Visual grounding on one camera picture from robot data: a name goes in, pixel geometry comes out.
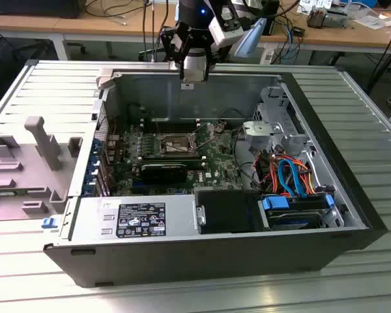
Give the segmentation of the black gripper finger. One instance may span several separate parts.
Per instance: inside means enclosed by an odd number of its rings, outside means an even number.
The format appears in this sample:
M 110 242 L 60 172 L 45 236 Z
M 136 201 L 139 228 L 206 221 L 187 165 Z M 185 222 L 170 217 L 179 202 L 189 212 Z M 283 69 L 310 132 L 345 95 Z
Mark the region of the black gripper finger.
M 188 26 L 178 22 L 173 27 L 163 27 L 160 40 L 166 53 L 166 60 L 173 61 L 179 68 L 180 79 L 184 79 L 184 60 L 188 54 Z
M 188 36 L 188 81 L 205 82 L 212 63 L 212 44 L 209 31 L 190 31 Z

